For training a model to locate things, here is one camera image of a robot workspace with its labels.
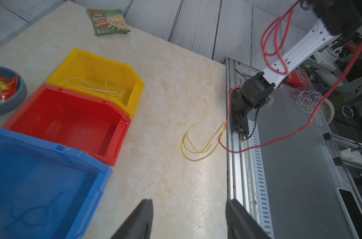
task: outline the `white fan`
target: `white fan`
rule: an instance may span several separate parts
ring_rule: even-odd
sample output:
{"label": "white fan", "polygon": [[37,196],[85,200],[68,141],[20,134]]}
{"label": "white fan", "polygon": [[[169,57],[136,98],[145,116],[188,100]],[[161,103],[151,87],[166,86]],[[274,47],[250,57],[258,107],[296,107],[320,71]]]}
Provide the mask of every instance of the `white fan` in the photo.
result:
{"label": "white fan", "polygon": [[325,99],[320,106],[327,123],[331,123],[335,115],[334,105],[329,99]]}

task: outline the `white wooden wall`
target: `white wooden wall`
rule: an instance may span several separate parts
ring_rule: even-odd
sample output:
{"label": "white wooden wall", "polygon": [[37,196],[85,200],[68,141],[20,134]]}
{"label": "white wooden wall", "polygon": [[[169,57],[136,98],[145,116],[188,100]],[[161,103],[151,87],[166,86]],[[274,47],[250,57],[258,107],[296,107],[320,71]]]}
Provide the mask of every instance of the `white wooden wall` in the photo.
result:
{"label": "white wooden wall", "polygon": [[[125,18],[131,26],[215,61],[230,57],[260,70],[266,67],[260,39],[276,19],[243,0],[133,0]],[[280,34],[285,27],[283,22]],[[291,26],[283,51],[305,34]],[[273,49],[269,44],[267,50]]]}
{"label": "white wooden wall", "polygon": [[0,0],[0,41],[62,0]]}
{"label": "white wooden wall", "polygon": [[[0,0],[0,41],[62,0]],[[222,63],[232,58],[266,67],[263,32],[276,17],[243,0],[72,0],[92,9],[121,9],[128,25]],[[280,34],[284,34],[283,22]],[[291,26],[287,52],[305,31]],[[268,51],[273,50],[269,44]]]}

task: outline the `smartphone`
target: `smartphone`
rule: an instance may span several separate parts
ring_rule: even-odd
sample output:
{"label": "smartphone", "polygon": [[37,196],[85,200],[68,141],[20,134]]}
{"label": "smartphone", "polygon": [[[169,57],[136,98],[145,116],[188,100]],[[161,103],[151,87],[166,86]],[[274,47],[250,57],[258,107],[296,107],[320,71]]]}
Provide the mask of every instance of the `smartphone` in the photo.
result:
{"label": "smartphone", "polygon": [[353,237],[355,239],[362,239],[362,214],[352,192],[340,188],[336,188],[335,192]]}

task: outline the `red wire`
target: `red wire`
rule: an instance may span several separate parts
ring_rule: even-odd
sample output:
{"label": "red wire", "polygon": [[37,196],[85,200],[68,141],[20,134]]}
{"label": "red wire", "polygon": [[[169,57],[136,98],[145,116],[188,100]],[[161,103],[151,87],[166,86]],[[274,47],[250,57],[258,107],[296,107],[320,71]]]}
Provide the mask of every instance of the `red wire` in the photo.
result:
{"label": "red wire", "polygon": [[[277,74],[288,74],[289,73],[289,66],[287,65],[287,63],[283,60],[283,57],[282,57],[282,54],[280,53],[280,51],[282,50],[282,47],[283,45],[285,44],[285,41],[287,39],[287,36],[289,34],[289,30],[290,30],[290,25],[291,25],[291,21],[293,19],[293,10],[294,10],[294,7],[298,5],[298,3],[300,2],[301,0],[298,0],[296,3],[294,3],[290,9],[282,16],[282,17],[279,17],[277,18],[274,22],[272,22],[267,28],[266,28],[266,31],[263,33],[262,35],[262,38],[260,40],[260,46],[262,48],[262,51],[263,51],[263,58],[265,60],[265,63],[266,65],[270,68],[270,70],[272,70],[273,72],[277,73]],[[288,22],[287,22],[287,27],[286,27],[286,30],[285,30],[285,34],[283,36],[283,39],[282,39],[282,42],[281,44],[278,46],[278,32],[279,32],[279,29],[280,29],[280,26],[282,24],[282,21],[283,19],[289,15],[289,19],[288,19]],[[272,27],[272,29],[270,30],[270,32],[268,33],[266,39],[264,40],[264,37],[266,35],[266,33],[269,31],[270,27]],[[269,41],[269,38],[271,36],[271,34],[274,32],[274,48],[275,48],[275,51],[274,53],[268,53],[267,50],[266,50],[266,47],[267,47],[267,42]],[[280,60],[280,62],[283,64],[283,67],[285,69],[284,72],[281,72],[276,69],[274,69],[268,59],[267,59],[267,56],[273,56],[273,55],[277,55],[278,56],[278,59]]]}
{"label": "red wire", "polygon": [[[245,152],[245,151],[248,151],[252,148],[261,148],[261,147],[264,147],[264,146],[268,146],[268,145],[271,145],[272,143],[275,143],[275,142],[278,142],[278,141],[282,141],[284,139],[287,139],[291,136],[294,136],[296,135],[297,133],[299,133],[300,131],[304,130],[305,128],[307,128],[308,126],[311,125],[314,117],[315,117],[315,114],[316,112],[319,110],[319,107],[320,105],[323,103],[323,101],[334,91],[334,89],[339,85],[339,83],[346,77],[346,75],[350,72],[351,70],[351,67],[354,65],[355,61],[358,59],[358,56],[359,54],[361,53],[362,51],[362,42],[361,44],[359,45],[357,51],[355,52],[355,54],[353,55],[353,57],[351,58],[350,60],[350,63],[347,65],[346,69],[344,70],[343,74],[339,77],[338,81],[328,90],[328,92],[323,96],[323,98],[319,101],[318,105],[314,108],[314,111],[312,112],[311,116],[310,116],[310,119],[308,120],[308,123],[305,124],[304,126],[300,127],[298,130],[294,131],[293,133],[289,134],[289,135],[286,135],[286,136],[283,136],[283,137],[280,137],[280,138],[277,138],[275,140],[272,140],[272,141],[269,141],[267,143],[264,143],[262,145],[258,145],[258,146],[252,146],[252,147],[249,147],[249,148],[246,148],[244,150],[241,150],[241,151],[231,151],[229,149],[227,149],[222,143],[221,143],[221,136],[222,136],[222,133],[218,136],[218,142],[221,144],[221,146],[226,149],[227,151],[231,152],[231,153],[242,153],[242,152]],[[226,124],[228,124],[228,120],[229,120],[229,113],[230,113],[230,102],[231,102],[231,93],[233,92],[234,89],[238,88],[239,86],[236,86],[235,88],[233,88],[231,91],[230,91],[230,95],[229,95],[229,107],[228,107],[228,116],[226,118]]]}

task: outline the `yellow wire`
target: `yellow wire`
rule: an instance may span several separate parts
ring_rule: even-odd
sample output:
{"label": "yellow wire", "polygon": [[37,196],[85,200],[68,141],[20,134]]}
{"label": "yellow wire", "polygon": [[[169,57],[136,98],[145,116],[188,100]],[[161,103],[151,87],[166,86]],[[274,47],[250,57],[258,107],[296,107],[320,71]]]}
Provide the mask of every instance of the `yellow wire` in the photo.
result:
{"label": "yellow wire", "polygon": [[[193,125],[192,125],[192,126],[188,129],[188,131],[184,134],[184,136],[183,136],[183,138],[182,138],[182,141],[181,141],[181,152],[182,152],[182,154],[184,155],[184,157],[186,157],[187,160],[190,160],[190,161],[192,161],[192,162],[196,162],[196,161],[203,160],[203,159],[207,158],[208,156],[210,156],[210,155],[217,149],[219,143],[217,143],[217,145],[214,147],[214,149],[213,149],[209,154],[207,154],[206,156],[204,156],[204,157],[202,157],[202,158],[196,159],[196,160],[193,160],[193,159],[188,158],[188,157],[185,155],[182,146],[184,145],[184,148],[186,148],[186,150],[188,150],[188,151],[191,152],[191,153],[205,153],[205,152],[207,152],[207,151],[209,150],[209,148],[210,148],[212,145],[210,145],[207,150],[205,150],[206,147],[210,144],[210,142],[212,141],[212,139],[216,136],[216,134],[220,131],[220,129],[221,129],[222,127],[223,127],[223,129],[222,129],[222,135],[223,135],[223,133],[224,133],[224,131],[225,131],[225,126],[226,126],[226,123],[223,122],[222,125],[218,128],[218,130],[214,133],[214,135],[210,138],[209,142],[208,142],[207,145],[204,147],[204,149],[203,149],[202,151],[198,151],[198,150],[196,150],[196,148],[193,146],[192,142],[191,142],[190,139],[188,138],[188,132],[189,132],[190,129],[193,127]],[[190,144],[192,145],[193,149],[194,149],[196,152],[192,152],[192,151],[190,151],[190,150],[186,147],[186,145],[185,145],[185,138],[188,139],[188,141],[190,142]]]}
{"label": "yellow wire", "polygon": [[210,143],[210,141],[212,140],[212,138],[209,140],[209,142],[207,142],[207,145],[204,147],[204,149],[203,149],[202,151],[196,150],[196,148],[195,148],[195,147],[193,146],[193,144],[192,144],[192,141],[190,141],[190,139],[189,139],[189,137],[188,137],[188,132],[189,132],[189,130],[190,130],[193,126],[194,126],[194,124],[192,124],[192,126],[188,129],[188,131],[187,131],[186,134],[185,134],[185,138],[188,139],[189,143],[192,145],[192,147],[193,147],[193,149],[195,150],[195,152],[189,150],[189,149],[186,147],[186,145],[185,145],[185,140],[183,140],[183,142],[184,142],[184,148],[185,148],[186,150],[188,150],[189,152],[191,152],[191,153],[206,153],[206,152],[210,149],[210,147],[212,146],[212,145],[210,145],[209,148],[206,149],[206,147],[209,145],[209,143]]}

